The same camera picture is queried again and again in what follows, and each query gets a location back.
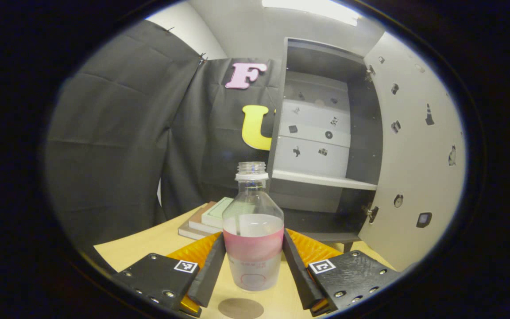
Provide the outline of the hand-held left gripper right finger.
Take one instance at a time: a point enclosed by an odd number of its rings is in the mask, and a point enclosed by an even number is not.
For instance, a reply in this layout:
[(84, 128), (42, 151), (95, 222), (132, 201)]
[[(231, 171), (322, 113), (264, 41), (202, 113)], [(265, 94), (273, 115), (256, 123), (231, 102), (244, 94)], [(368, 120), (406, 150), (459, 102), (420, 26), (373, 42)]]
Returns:
[(283, 253), (303, 309), (313, 317), (356, 307), (402, 275), (361, 250), (338, 252), (289, 229)]

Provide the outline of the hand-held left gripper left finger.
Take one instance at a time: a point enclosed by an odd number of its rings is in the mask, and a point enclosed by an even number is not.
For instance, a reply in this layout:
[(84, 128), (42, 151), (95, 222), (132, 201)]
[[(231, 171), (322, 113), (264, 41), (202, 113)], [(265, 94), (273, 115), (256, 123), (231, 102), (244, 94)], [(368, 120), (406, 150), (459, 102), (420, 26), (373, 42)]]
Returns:
[(154, 307), (200, 317), (210, 303), (224, 257), (224, 235), (215, 233), (168, 256), (148, 253), (112, 277)]

